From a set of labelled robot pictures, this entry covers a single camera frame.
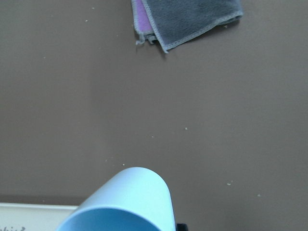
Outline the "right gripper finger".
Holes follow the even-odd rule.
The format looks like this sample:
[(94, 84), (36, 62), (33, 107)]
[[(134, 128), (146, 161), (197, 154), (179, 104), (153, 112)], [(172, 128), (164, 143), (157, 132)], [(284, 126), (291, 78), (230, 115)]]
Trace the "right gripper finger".
[(188, 231), (188, 226), (185, 223), (177, 223), (176, 231)]

